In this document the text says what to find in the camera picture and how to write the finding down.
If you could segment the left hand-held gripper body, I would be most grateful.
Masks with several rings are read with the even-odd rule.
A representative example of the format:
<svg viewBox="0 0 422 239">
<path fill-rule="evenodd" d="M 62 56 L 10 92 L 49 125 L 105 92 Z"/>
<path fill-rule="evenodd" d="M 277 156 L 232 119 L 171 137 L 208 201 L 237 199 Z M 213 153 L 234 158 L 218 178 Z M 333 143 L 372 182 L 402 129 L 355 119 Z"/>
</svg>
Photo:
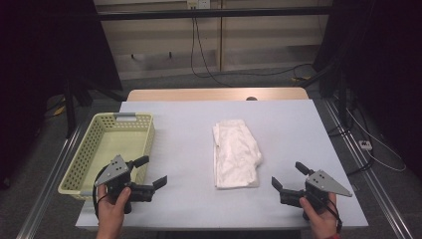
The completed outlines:
<svg viewBox="0 0 422 239">
<path fill-rule="evenodd" d="M 134 169 L 134 160 L 125 161 L 121 155 L 116 155 L 110 163 L 103 167 L 97 175 L 94 183 L 94 208 L 95 212 L 99 213 L 99 206 L 97 199 L 97 188 L 100 185 L 106 186 L 106 194 L 113 200 L 116 200 L 120 193 L 129 187 L 131 194 L 125 203 L 124 213 L 131 212 L 132 202 L 151 202 L 155 189 L 152 185 L 139 185 L 131 180 L 131 172 Z"/>
</svg>

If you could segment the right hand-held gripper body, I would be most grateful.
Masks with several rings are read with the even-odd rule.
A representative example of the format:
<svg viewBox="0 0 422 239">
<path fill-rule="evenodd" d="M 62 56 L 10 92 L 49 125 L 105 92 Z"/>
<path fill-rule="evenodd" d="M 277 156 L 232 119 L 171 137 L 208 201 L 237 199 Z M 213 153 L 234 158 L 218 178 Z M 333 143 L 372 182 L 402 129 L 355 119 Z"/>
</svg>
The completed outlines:
<svg viewBox="0 0 422 239">
<path fill-rule="evenodd" d="M 331 203 L 328 196 L 330 193 L 347 197 L 352 196 L 352 193 L 349 190 L 330 175 L 323 170 L 318 170 L 311 176 L 307 176 L 305 188 L 303 190 L 290 190 L 283 187 L 283 191 L 279 193 L 279 195 L 282 204 L 299 208 L 301 208 L 300 199 L 304 197 L 309 201 L 316 212 L 324 212 L 327 210 L 339 220 L 337 209 L 331 209 L 328 206 Z"/>
</svg>

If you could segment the pale yellow perforated plastic basket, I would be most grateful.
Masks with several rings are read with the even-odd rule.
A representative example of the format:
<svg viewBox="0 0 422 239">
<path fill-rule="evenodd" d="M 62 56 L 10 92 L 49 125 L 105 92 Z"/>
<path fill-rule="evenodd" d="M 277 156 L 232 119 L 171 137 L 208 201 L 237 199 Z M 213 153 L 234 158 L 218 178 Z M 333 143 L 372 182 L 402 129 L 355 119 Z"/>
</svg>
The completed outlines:
<svg viewBox="0 0 422 239">
<path fill-rule="evenodd" d="M 147 113 L 96 114 L 70 163 L 58 191 L 91 200 L 95 178 L 116 155 L 124 161 L 150 155 L 155 129 Z"/>
</svg>

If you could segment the white cloth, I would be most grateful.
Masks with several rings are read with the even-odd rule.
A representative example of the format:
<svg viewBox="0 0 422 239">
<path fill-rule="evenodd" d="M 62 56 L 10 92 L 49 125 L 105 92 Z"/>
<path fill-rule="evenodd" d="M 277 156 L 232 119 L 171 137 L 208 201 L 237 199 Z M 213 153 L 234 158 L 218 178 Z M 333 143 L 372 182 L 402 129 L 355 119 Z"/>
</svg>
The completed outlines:
<svg viewBox="0 0 422 239">
<path fill-rule="evenodd" d="M 213 128 L 214 185 L 217 189 L 260 185 L 258 166 L 263 162 L 258 144 L 242 119 L 217 122 Z"/>
</svg>

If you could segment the person's left hand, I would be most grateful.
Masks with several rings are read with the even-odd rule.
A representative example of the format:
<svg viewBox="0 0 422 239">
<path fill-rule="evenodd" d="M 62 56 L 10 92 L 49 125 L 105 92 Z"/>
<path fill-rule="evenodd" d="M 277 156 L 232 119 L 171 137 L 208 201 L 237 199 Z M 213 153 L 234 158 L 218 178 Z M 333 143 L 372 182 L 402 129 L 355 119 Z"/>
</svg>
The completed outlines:
<svg viewBox="0 0 422 239">
<path fill-rule="evenodd" d="M 121 231 L 124 220 L 124 206 L 127 202 L 131 190 L 126 187 L 116 201 L 113 201 L 106 194 L 106 186 L 100 185 L 98 188 L 99 206 L 99 232 L 117 233 Z"/>
</svg>

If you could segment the person's right hand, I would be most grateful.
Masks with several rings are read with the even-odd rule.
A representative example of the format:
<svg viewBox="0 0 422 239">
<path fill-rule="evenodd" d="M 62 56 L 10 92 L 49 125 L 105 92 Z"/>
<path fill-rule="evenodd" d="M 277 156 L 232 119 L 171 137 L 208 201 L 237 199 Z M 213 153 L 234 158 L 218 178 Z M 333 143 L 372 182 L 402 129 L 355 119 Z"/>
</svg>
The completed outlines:
<svg viewBox="0 0 422 239">
<path fill-rule="evenodd" d="M 337 233 L 337 219 L 329 211 L 325 210 L 324 212 L 316 213 L 309 201 L 304 197 L 300 199 L 300 205 L 310 219 L 313 238 L 328 237 Z"/>
</svg>

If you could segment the black metal stand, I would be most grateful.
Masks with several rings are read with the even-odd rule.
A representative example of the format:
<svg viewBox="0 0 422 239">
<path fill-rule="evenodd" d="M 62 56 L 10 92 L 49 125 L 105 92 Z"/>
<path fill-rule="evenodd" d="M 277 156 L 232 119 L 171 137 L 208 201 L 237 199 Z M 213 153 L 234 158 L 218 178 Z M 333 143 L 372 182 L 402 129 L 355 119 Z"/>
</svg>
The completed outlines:
<svg viewBox="0 0 422 239">
<path fill-rule="evenodd" d="M 90 95 L 89 90 L 96 90 L 116 102 L 124 102 L 126 100 L 126 97 L 115 93 L 113 90 L 108 90 L 106 87 L 103 87 L 91 80 L 72 80 L 69 77 L 65 77 L 64 97 L 68 126 L 67 138 L 70 138 L 77 128 L 74 100 L 77 100 L 82 107 L 90 107 L 93 103 L 93 98 Z"/>
<path fill-rule="evenodd" d="M 346 110 L 346 74 L 338 62 L 329 63 L 317 73 L 319 93 L 323 98 L 331 98 L 334 93 L 338 96 L 338 117 L 344 127 L 348 127 Z"/>
</svg>

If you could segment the black curtain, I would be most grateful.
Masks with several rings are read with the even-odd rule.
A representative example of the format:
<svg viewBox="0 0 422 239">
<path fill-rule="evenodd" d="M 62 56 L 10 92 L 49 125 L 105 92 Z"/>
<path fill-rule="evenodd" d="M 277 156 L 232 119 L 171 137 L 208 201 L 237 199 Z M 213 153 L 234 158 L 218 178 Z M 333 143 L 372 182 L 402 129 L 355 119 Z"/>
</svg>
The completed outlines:
<svg viewBox="0 0 422 239">
<path fill-rule="evenodd" d="M 318 0 L 328 15 L 314 69 L 339 61 L 346 80 L 422 179 L 422 0 Z"/>
<path fill-rule="evenodd" d="M 47 100 L 121 88 L 94 0 L 0 0 L 0 190 L 26 156 Z"/>
</svg>

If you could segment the black horizontal metal bar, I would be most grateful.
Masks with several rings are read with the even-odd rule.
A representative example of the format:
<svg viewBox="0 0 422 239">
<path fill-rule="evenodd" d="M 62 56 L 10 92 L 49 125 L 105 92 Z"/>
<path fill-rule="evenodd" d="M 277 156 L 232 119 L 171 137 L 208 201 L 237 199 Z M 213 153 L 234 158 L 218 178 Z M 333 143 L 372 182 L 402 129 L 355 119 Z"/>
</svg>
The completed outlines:
<svg viewBox="0 0 422 239">
<path fill-rule="evenodd" d="M 293 8 L 257 8 L 257 9 L 201 9 L 170 10 L 143 12 L 101 12 L 97 19 L 101 21 L 119 20 L 157 20 L 157 19 L 190 19 L 190 18 L 224 18 L 224 17 L 256 17 L 256 16 L 309 16 L 326 15 L 332 7 L 293 7 Z"/>
</svg>

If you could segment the metal floor rail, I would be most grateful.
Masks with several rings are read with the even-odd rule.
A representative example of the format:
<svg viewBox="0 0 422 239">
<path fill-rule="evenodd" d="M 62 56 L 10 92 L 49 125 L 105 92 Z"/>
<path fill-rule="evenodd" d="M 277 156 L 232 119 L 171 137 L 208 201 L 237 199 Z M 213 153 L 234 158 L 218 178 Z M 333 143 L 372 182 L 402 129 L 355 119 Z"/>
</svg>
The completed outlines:
<svg viewBox="0 0 422 239">
<path fill-rule="evenodd" d="M 333 103 L 329 101 L 324 101 L 324 104 L 329 111 L 329 114 L 335 123 L 339 127 L 339 132 L 342 134 L 342 139 L 345 142 L 348 150 L 358 167 L 362 167 L 366 164 L 366 155 L 363 150 L 358 145 L 358 142 L 354 138 L 351 132 L 347 132 L 345 128 L 340 123 L 340 119 L 337 116 L 337 109 Z M 372 168 L 368 168 L 361 172 L 361 175 L 364 177 L 367 185 L 369 186 L 375 200 L 380 206 L 381 211 L 383 212 L 386 220 L 388 221 L 391 229 L 393 230 L 397 239 L 414 239 L 411 231 L 398 208 L 388 195 L 384 186 L 379 181 L 375 172 Z"/>
<path fill-rule="evenodd" d="M 72 155 L 75 152 L 76 144 L 81 137 L 84 126 L 78 123 L 71 128 L 64 126 L 64 130 L 66 135 L 59 140 L 60 151 L 53 151 L 51 149 L 52 143 L 46 149 L 46 152 L 52 153 L 51 156 L 47 156 L 47 159 L 52 160 L 52 165 L 45 172 L 46 178 L 41 182 L 42 187 L 34 193 L 36 200 L 28 211 L 16 239 L 34 239 L 53 195 L 58 192 L 58 186 L 67 166 L 72 160 Z"/>
</svg>

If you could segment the white wall power outlet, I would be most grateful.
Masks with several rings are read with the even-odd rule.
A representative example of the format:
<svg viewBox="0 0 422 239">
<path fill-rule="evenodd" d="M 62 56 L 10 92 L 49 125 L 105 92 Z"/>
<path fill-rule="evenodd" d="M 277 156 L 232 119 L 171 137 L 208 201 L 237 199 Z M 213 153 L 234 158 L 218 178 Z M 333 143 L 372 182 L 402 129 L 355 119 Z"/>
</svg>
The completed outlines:
<svg viewBox="0 0 422 239">
<path fill-rule="evenodd" d="M 211 1 L 210 0 L 186 0 L 187 8 L 194 9 L 210 9 Z"/>
</svg>

